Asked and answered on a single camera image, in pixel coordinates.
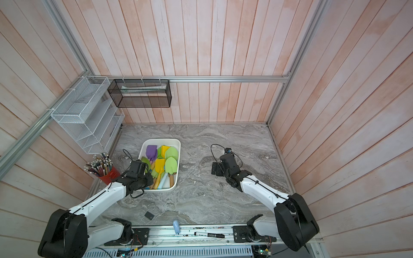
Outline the green shovel yellow handle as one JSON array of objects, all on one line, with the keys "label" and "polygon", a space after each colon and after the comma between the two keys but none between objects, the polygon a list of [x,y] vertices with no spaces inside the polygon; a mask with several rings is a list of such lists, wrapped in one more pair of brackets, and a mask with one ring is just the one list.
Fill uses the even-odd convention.
[{"label": "green shovel yellow handle", "polygon": [[176,161],[179,159],[179,152],[175,147],[170,147],[165,152],[165,159],[174,158]]}]

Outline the olive green pointed shovel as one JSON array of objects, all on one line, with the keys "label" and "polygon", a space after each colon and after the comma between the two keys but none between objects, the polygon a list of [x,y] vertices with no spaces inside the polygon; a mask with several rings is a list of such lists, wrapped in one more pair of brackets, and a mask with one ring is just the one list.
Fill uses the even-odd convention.
[{"label": "olive green pointed shovel", "polygon": [[146,164],[147,164],[148,169],[151,168],[150,160],[149,160],[147,157],[142,157],[140,160],[142,161],[142,163],[146,163]]}]

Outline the light blue shovel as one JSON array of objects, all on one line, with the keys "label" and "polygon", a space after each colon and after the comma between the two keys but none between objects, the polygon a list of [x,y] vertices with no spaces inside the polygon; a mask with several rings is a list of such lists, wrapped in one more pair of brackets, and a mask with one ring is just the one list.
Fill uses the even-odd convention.
[{"label": "light blue shovel", "polygon": [[163,189],[163,186],[165,185],[165,182],[168,180],[168,177],[169,177],[169,174],[167,172],[165,172],[162,179],[161,179],[161,181],[160,181],[158,189]]}]

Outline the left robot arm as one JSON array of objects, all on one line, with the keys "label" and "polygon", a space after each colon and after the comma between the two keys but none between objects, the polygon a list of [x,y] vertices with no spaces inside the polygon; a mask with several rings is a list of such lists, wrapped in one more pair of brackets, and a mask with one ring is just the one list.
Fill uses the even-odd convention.
[{"label": "left robot arm", "polygon": [[92,222],[106,209],[153,184],[150,166],[141,161],[131,161],[127,171],[107,187],[83,203],[69,210],[52,213],[38,247],[43,258],[81,258],[89,250],[110,241],[121,245],[133,243],[134,231],[130,221],[115,218],[101,226]]}]

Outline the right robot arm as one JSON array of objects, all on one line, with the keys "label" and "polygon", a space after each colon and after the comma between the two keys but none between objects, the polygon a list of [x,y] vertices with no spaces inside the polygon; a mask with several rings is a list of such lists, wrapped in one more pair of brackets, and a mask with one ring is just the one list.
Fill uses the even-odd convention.
[{"label": "right robot arm", "polygon": [[213,162],[211,173],[225,177],[231,187],[254,197],[273,213],[272,216],[258,214],[245,226],[235,226],[235,242],[252,243],[280,238],[289,249],[298,251],[319,233],[319,225],[301,195],[280,192],[258,180],[251,172],[237,165],[232,152],[225,153],[219,159],[219,162]]}]

